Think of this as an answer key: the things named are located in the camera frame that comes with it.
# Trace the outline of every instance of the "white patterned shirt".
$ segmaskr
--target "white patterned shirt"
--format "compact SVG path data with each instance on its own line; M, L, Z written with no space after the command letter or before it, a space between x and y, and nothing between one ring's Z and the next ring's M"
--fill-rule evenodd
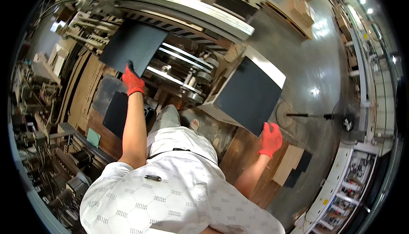
M204 141L181 127L148 136L151 155L164 146L200 152L194 148ZM285 233L276 218L225 181L213 157L206 158L188 151L167 151L137 169L122 162L108 164L82 200L82 226L88 234L198 234L207 226L234 234ZM161 180L146 179L146 175Z

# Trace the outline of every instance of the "red work glove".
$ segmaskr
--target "red work glove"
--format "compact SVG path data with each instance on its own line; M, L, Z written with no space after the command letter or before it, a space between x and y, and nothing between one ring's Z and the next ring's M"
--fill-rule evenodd
M128 87L128 97L135 92L145 93L145 82L136 76L131 60L128 60L125 73L122 75L122 81Z
M261 143L261 150L258 151L258 154L268 155L270 158L273 158L274 152L276 152L283 143L283 135L280 132L280 128L277 124L271 123L270 125L264 122L263 128L263 140Z

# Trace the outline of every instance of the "belt strap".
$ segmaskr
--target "belt strap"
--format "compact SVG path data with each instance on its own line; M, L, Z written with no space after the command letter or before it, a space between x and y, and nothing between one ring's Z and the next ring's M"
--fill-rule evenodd
M181 148L173 148L173 150L168 150L168 151L174 151L174 150L184 150L184 149L181 149ZM164 153L164 152L168 152L168 151L163 151L163 152L159 152L159 153L157 153L157 154L154 154L154 155L148 157L146 160L151 160L151 159L153 159L154 157L156 157L157 155L162 154L162 153ZM204 157L204 158L207 159L207 160L210 160L210 159L208 159L207 157L202 156L202 155L200 155L200 154L198 154L198 153L196 153L196 152L193 152L193 151L190 151L190 152L192 152L192 153L194 153L194 154L196 154L196 155L199 155L199 156L201 156L201 157Z

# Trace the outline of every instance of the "person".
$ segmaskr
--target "person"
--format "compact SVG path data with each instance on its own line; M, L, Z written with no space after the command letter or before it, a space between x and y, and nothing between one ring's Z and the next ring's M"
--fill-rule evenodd
M147 136L145 83L131 61L122 80L128 87L122 156L84 195L80 220L88 234L285 233L276 218L248 200L281 146L276 124L264 123L258 160L231 185L209 140L181 126L175 106L161 110Z

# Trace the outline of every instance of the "shiny floor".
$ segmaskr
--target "shiny floor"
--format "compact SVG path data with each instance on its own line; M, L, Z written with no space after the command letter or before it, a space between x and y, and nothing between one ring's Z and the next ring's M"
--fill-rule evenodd
M341 97L352 96L353 86L329 1L313 0L310 4L315 10L313 40L305 40L277 14L263 9L251 23L255 32L249 44L286 75L281 101L299 113L325 114L332 112ZM274 114L270 120L275 122ZM324 118L294 119L283 133L291 143L313 154L295 187L283 187L267 209L289 231L294 216L317 195L330 170L337 141L331 122Z

